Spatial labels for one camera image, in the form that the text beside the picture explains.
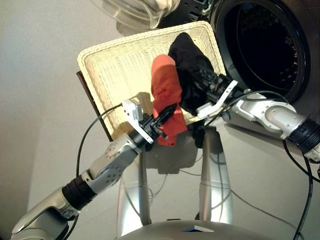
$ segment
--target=black cloth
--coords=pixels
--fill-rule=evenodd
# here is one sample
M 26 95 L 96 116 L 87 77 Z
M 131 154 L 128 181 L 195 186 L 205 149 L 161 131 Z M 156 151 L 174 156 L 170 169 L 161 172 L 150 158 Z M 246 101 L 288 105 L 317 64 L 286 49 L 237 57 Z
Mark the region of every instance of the black cloth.
M 196 87 L 194 77 L 191 74 L 197 66 L 209 69 L 214 72 L 210 60 L 194 44 L 191 37 L 183 32 L 176 37 L 172 43 L 168 55 L 175 61 L 179 83 L 182 88 L 180 106 L 191 113 L 197 115 L 197 108 L 206 103 L 207 95 Z M 202 128 L 204 121 L 198 121 L 188 125 L 192 131 L 192 137 L 197 148 L 201 149 L 204 141 L 205 130 Z

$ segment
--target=wicker basket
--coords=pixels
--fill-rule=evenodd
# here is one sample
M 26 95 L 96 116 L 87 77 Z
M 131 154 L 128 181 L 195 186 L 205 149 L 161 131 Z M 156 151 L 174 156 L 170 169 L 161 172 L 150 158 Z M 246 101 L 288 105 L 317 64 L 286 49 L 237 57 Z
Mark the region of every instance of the wicker basket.
M 186 32 L 211 61 L 214 70 L 226 74 L 211 26 L 204 21 L 148 31 L 83 50 L 77 58 L 88 89 L 100 113 L 125 99 L 136 99 L 145 113 L 152 113 L 151 67 L 154 58 L 168 54 L 172 42 Z M 186 123 L 198 119 L 184 112 Z M 131 126 L 122 108 L 108 113 L 104 123 L 115 139 Z

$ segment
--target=red cloth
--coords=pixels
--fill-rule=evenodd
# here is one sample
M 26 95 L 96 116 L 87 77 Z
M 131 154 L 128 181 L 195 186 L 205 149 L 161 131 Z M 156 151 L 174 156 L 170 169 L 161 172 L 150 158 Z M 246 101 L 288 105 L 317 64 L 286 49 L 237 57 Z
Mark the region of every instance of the red cloth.
M 168 55 L 157 56 L 152 63 L 151 69 L 151 93 L 153 101 L 153 117 L 167 106 L 177 104 L 172 115 L 161 127 L 168 136 L 167 139 L 158 137 L 160 145 L 174 146 L 176 136 L 187 130 L 187 125 L 178 103 L 181 101 L 182 89 L 179 83 L 175 61 Z

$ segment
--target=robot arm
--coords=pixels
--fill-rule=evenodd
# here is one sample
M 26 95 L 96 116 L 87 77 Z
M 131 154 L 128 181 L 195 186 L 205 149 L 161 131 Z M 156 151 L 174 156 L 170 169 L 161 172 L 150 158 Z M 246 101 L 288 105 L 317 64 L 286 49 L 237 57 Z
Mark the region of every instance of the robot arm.
M 225 102 L 243 94 L 243 90 L 237 87 L 237 81 L 200 66 L 192 75 L 197 87 L 210 100 L 197 109 L 200 119 L 217 113 Z M 260 123 L 266 130 L 279 134 L 282 140 L 292 142 L 308 159 L 320 161 L 320 125 L 299 115 L 290 104 L 267 100 L 265 96 L 253 93 L 239 100 L 231 111 L 248 121 Z
M 12 230 L 12 240 L 62 240 L 68 232 L 68 221 L 106 188 L 113 186 L 142 151 L 159 135 L 166 136 L 159 127 L 172 116 L 176 104 L 166 107 L 157 118 L 149 117 L 140 124 L 142 110 L 136 102 L 122 103 L 134 127 L 111 142 L 101 157 L 80 176 L 60 187 L 24 215 Z

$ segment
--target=white bracket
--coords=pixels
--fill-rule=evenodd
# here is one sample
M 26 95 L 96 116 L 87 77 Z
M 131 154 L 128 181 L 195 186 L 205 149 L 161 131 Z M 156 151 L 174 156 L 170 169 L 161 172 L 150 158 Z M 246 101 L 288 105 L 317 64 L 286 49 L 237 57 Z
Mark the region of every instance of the white bracket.
M 139 121 L 143 120 L 142 109 L 140 103 L 136 100 L 123 100 L 122 107 L 124 108 L 124 114 L 130 125 L 150 144 L 154 140 L 141 128 Z
M 211 102 L 208 102 L 205 105 L 198 107 L 196 109 L 196 112 L 198 113 L 197 116 L 200 119 L 204 119 L 205 117 L 210 116 L 211 114 L 218 111 L 237 84 L 238 82 L 236 80 L 232 80 L 232 82 L 230 82 L 230 84 L 225 89 L 225 91 L 223 92 L 223 94 L 221 95 L 221 97 L 215 105 L 212 105 Z

